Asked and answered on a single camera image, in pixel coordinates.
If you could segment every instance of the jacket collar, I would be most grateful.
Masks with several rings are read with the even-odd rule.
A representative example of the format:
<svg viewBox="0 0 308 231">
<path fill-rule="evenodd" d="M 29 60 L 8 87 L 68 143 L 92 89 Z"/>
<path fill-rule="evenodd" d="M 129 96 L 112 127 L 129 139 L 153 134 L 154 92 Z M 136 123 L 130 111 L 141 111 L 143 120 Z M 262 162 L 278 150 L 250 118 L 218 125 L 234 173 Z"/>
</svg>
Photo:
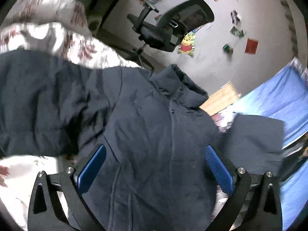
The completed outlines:
<svg viewBox="0 0 308 231">
<path fill-rule="evenodd" d="M 208 99 L 207 92 L 176 64 L 166 67 L 159 74 L 153 74 L 149 80 L 159 91 L 188 108 L 198 108 Z"/>
</svg>

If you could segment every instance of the winnie the pooh sticker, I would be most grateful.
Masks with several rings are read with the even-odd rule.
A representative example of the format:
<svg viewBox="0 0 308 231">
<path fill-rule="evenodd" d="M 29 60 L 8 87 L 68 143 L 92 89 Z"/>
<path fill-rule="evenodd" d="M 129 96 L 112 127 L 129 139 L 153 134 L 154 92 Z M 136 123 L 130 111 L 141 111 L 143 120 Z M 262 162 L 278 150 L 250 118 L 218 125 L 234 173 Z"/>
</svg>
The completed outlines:
<svg viewBox="0 0 308 231">
<path fill-rule="evenodd" d="M 195 50 L 195 33 L 190 32 L 184 37 L 181 45 L 179 46 L 178 54 L 184 53 L 193 57 L 194 50 Z"/>
</svg>

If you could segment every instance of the chair base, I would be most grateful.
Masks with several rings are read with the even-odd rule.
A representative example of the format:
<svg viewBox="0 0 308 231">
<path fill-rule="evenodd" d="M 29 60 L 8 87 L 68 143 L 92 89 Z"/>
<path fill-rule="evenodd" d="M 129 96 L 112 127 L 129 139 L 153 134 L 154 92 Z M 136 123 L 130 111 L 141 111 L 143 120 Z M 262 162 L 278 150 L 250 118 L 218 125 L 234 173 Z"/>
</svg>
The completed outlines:
<svg viewBox="0 0 308 231">
<path fill-rule="evenodd" d="M 128 61 L 133 61 L 143 68 L 144 68 L 144 64 L 146 64 L 147 66 L 151 68 L 152 71 L 154 70 L 153 65 L 149 63 L 149 61 L 147 61 L 143 56 L 141 56 L 144 46 L 139 49 L 133 49 L 133 50 L 124 49 L 124 48 L 121 48 L 119 46 L 115 46 L 112 44 L 109 44 L 109 46 L 112 47 L 113 49 L 118 49 L 128 54 L 129 55 L 129 57 L 127 58 Z"/>
</svg>

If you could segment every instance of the jacket sleeve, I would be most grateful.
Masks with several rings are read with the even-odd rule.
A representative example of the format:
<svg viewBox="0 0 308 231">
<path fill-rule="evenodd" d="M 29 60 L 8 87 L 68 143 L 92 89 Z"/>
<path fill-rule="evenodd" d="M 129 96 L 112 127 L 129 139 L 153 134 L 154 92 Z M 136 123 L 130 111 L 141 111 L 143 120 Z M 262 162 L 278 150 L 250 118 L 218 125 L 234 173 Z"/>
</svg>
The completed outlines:
<svg viewBox="0 0 308 231">
<path fill-rule="evenodd" d="M 78 153 L 104 130 L 121 91 L 120 67 L 21 49 L 0 63 L 0 156 Z"/>
<path fill-rule="evenodd" d="M 219 149 L 236 167 L 259 175 L 271 171 L 276 176 L 282 164 L 282 142 L 283 121 L 237 114 Z"/>
</svg>

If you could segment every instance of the red card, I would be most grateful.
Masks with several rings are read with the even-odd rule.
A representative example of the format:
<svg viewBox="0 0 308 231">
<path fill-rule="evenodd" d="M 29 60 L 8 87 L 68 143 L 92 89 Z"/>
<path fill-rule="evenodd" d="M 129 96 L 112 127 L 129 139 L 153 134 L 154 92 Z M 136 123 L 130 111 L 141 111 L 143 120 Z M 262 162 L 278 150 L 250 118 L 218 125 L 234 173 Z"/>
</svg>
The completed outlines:
<svg viewBox="0 0 308 231">
<path fill-rule="evenodd" d="M 258 41 L 248 38 L 245 53 L 255 55 L 258 47 Z"/>
</svg>

